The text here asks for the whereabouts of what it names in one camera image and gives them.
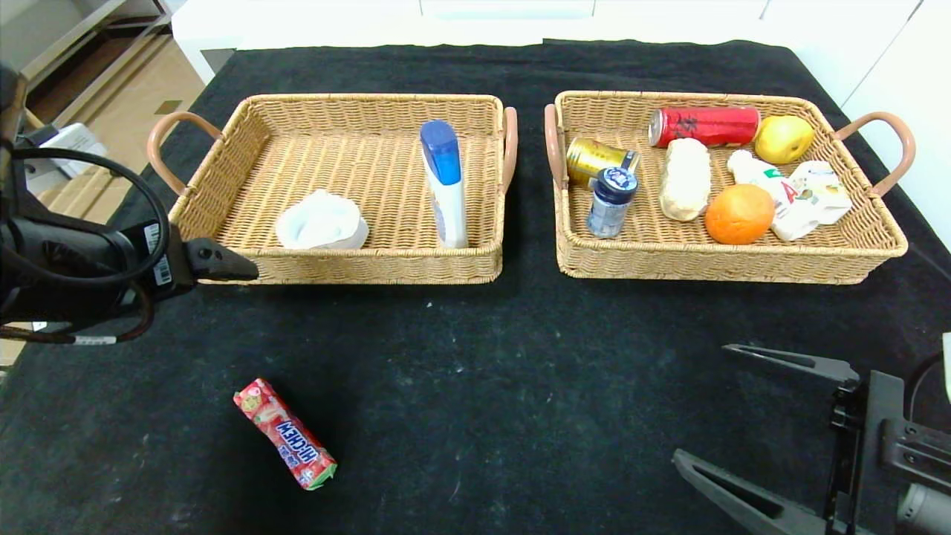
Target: woven texture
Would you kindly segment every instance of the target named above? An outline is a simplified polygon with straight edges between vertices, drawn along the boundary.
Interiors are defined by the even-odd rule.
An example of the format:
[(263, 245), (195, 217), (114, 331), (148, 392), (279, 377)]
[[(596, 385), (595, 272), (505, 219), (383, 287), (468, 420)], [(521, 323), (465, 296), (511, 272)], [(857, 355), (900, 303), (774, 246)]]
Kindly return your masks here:
[[(816, 132), (804, 160), (826, 160), (848, 190), (854, 208), (837, 224), (819, 226), (806, 237), (784, 242), (772, 232), (749, 246), (713, 241), (703, 218), (673, 221), (660, 209), (665, 149), (648, 143), (650, 113), (662, 107), (754, 106), (763, 115), (795, 115)], [(888, 258), (901, 256), (907, 242), (882, 199), (819, 110), (791, 97), (701, 93), (566, 91), (555, 99), (564, 151), (574, 137), (588, 137), (641, 154), (640, 186), (621, 233), (602, 240), (588, 232), (591, 193), (554, 183), (558, 265), (572, 277), (698, 279), (785, 283), (856, 284)], [(737, 148), (709, 150), (710, 198), (734, 184), (727, 159)], [(779, 166), (788, 176), (798, 165)]]
[[(437, 248), (419, 127), (459, 139), (469, 247)], [(501, 102), (485, 95), (258, 95), (235, 110), (171, 219), (258, 265), (251, 284), (478, 284), (502, 269)], [(362, 249), (282, 248), (278, 216), (314, 190), (353, 200)]]

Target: pear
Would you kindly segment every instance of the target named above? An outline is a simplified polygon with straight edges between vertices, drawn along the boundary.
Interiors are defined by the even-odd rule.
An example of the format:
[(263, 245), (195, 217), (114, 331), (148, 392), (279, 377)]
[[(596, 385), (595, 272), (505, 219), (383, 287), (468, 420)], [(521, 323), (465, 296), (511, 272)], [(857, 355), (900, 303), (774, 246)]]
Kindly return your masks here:
[(815, 136), (815, 130), (805, 119), (777, 115), (763, 120), (754, 148), (757, 156), (774, 166), (780, 166), (802, 157)]

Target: barcode label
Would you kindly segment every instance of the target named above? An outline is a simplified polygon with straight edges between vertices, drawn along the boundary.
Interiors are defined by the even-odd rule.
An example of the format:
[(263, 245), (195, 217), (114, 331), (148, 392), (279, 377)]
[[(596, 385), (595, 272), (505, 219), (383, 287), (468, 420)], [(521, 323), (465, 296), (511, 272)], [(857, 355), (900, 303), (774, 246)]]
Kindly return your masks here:
[(77, 336), (74, 346), (111, 346), (116, 343), (115, 336)]
[[(145, 233), (148, 252), (152, 252), (155, 246), (159, 245), (159, 224), (149, 225), (145, 228)], [(152, 268), (152, 274), (155, 275), (155, 286), (164, 286), (172, 282), (172, 268), (168, 265), (166, 255), (163, 255), (162, 260)]]

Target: orange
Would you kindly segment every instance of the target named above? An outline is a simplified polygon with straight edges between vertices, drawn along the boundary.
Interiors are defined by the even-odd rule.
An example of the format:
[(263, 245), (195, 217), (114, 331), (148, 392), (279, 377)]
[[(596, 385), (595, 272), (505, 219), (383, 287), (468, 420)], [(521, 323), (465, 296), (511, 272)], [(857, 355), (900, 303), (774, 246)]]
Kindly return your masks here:
[(759, 186), (736, 184), (723, 190), (707, 207), (710, 237), (721, 244), (744, 246), (769, 230), (776, 214), (772, 197)]

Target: small bottle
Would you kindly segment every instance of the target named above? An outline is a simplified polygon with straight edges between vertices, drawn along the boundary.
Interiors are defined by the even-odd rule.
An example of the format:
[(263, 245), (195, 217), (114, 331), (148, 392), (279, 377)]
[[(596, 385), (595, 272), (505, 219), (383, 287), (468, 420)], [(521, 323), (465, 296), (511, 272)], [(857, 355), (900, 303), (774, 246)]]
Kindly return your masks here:
[(637, 191), (637, 177), (626, 168), (603, 168), (592, 180), (592, 211), (588, 230), (599, 238), (621, 232), (624, 216)]

